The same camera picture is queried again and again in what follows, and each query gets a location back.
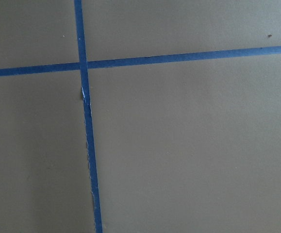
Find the blue tape line lengthwise right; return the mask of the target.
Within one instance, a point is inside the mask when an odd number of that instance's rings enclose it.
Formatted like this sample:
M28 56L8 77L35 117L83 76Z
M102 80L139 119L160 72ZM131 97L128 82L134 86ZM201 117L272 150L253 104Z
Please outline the blue tape line lengthwise right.
M102 233L103 228L102 228L100 199L99 199L99 184L98 184L98 173L97 173L97 164L96 164L94 132L93 132L92 115L91 115L90 87L89 87L89 76L88 76L88 63L86 57L82 1L75 0L74 7L75 7L75 19L76 19L76 30L77 30L79 66L80 66L81 83L82 83L88 166L90 172L91 193L93 198L94 224L95 224L95 232Z

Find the blue tape line crosswise far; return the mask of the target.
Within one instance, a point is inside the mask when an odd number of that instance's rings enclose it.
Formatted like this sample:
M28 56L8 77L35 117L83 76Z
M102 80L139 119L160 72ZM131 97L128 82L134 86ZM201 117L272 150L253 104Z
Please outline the blue tape line crosswise far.
M197 61L197 60L211 60L211 59L234 58L234 57L262 56L262 55L272 55L272 54L281 54L281 46L204 51L204 52L181 53L181 54L159 55L159 56L149 56L149 57L97 60L97 61L87 61L87 59L84 58L84 55L82 54L80 56L80 61L77 63L0 68L0 77L61 72L61 71L73 71L73 70L85 70L85 69L97 69L97 68L111 68L111 67L151 65L151 64L175 63L175 62L186 62L186 61Z

